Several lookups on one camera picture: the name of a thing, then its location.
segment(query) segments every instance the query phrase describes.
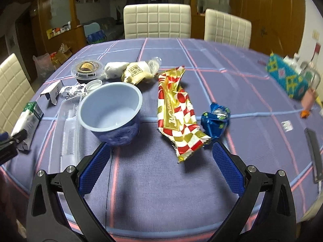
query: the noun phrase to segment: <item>metal screw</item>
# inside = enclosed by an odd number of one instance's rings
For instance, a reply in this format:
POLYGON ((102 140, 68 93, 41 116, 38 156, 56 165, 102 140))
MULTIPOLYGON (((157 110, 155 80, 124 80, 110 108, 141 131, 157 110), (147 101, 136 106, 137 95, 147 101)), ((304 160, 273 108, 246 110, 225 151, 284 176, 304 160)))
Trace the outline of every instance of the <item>metal screw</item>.
POLYGON ((251 172, 251 173, 254 173, 254 172, 256 172, 256 171, 257 171, 257 169, 256 169, 256 167, 255 167, 255 166, 248 166, 248 170, 249 170, 249 172, 251 172))
POLYGON ((285 175, 286 175, 286 173, 285 173, 283 170, 279 170, 279 171, 278 171, 278 174, 279 174, 280 176, 285 176, 285 175))
POLYGON ((75 170, 75 166, 68 166, 66 168, 67 173, 72 173, 75 170))
POLYGON ((44 170, 39 170, 39 171, 37 172, 37 175, 38 175, 38 176, 42 176, 44 173, 45 173, 45 171, 44 171, 44 170))

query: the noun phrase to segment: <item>blue wrapper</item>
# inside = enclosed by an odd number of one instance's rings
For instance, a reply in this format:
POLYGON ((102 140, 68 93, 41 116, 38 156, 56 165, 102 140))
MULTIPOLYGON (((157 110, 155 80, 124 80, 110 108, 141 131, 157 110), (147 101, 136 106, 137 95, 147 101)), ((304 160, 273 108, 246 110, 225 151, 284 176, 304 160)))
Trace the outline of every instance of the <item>blue wrapper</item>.
POLYGON ((212 103, 211 112, 204 112, 201 116, 201 125, 205 133, 212 137, 212 140, 222 136, 230 123, 230 109, 228 107, 212 103))

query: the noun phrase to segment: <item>beige leather chair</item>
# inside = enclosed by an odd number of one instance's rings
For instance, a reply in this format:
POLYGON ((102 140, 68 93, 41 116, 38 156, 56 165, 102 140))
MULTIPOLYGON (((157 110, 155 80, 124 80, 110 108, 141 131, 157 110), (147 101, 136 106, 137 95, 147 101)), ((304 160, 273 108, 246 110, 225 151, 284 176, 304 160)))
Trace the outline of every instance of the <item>beige leather chair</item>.
POLYGON ((206 9, 204 40, 249 48, 251 22, 240 17, 206 9))
POLYGON ((13 53, 0 65, 0 132, 11 134, 33 95, 33 89, 13 53))
POLYGON ((127 5, 123 10, 126 39, 191 37, 191 8, 186 4, 127 5))

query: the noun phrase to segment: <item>plastic tray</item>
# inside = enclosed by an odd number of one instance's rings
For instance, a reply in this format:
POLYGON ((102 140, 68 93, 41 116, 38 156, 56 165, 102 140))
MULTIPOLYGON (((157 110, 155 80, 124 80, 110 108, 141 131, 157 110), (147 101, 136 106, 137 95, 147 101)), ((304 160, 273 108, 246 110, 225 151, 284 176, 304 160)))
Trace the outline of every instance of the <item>plastic tray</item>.
POLYGON ((80 160, 77 153, 77 112, 81 95, 64 100, 59 109, 57 123, 50 148, 48 173, 60 173, 67 166, 76 165, 80 160))

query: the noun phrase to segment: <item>red and white checkered wrapper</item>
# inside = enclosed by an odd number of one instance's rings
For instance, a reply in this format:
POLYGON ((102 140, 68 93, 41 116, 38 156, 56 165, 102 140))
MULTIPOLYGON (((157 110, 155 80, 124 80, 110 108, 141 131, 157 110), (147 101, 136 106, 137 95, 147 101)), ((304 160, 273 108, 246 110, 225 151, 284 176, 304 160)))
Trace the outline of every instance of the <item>red and white checkered wrapper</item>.
POLYGON ((200 130, 188 94, 179 85, 184 72, 180 66, 158 77, 158 129, 173 142, 179 163, 211 140, 200 130))

